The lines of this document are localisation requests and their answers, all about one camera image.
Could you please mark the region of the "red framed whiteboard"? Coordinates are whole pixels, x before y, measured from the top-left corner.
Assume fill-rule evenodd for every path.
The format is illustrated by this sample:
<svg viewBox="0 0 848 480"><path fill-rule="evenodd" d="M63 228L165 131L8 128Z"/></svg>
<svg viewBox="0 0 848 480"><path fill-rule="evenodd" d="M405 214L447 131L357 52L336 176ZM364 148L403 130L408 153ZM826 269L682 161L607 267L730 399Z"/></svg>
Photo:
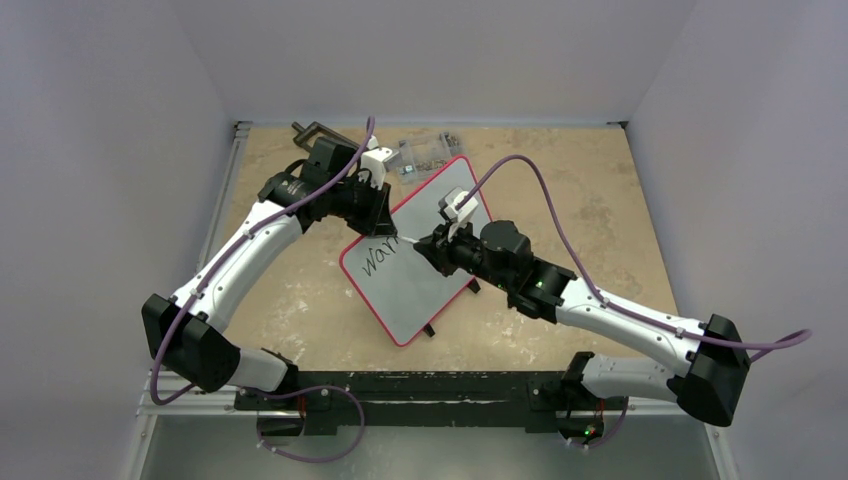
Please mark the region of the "red framed whiteboard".
<svg viewBox="0 0 848 480"><path fill-rule="evenodd" d="M438 202L455 187L477 182L470 160L458 156L391 208L401 236L420 239L443 223ZM403 347L425 331L473 276L444 277L412 248L393 237L359 237L339 257L342 271L392 342Z"/></svg>

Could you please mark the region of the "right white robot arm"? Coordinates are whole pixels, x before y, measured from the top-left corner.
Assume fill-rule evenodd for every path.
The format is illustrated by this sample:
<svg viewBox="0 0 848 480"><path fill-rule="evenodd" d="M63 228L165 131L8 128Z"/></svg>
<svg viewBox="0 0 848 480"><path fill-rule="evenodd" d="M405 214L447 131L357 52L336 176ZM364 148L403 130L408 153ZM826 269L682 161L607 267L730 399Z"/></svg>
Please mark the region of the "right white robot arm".
<svg viewBox="0 0 848 480"><path fill-rule="evenodd" d="M677 317L626 301L601 298L573 271L536 256L511 221L475 234L471 225L437 226L413 244L443 276L461 269L502 290L522 315L587 330L641 353L639 359L593 354L564 376L561 392L576 407L596 398L642 397L677 404L704 423L729 426L751 367L729 319Z"/></svg>

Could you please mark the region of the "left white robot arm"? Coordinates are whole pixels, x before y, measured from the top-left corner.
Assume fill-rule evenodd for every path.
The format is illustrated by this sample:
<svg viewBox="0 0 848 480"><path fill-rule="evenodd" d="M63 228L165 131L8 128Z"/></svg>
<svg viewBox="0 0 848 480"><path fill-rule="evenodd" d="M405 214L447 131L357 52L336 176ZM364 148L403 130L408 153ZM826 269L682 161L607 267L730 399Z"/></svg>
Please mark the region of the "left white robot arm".
<svg viewBox="0 0 848 480"><path fill-rule="evenodd" d="M292 405L298 368L279 353L241 348L224 335L246 294L270 264L315 223L336 217L366 237L393 237L388 163L398 152L370 137L357 149L326 137L305 159L270 177L247 217L191 280L141 309L153 370L167 368L192 387L259 390L272 408Z"/></svg>

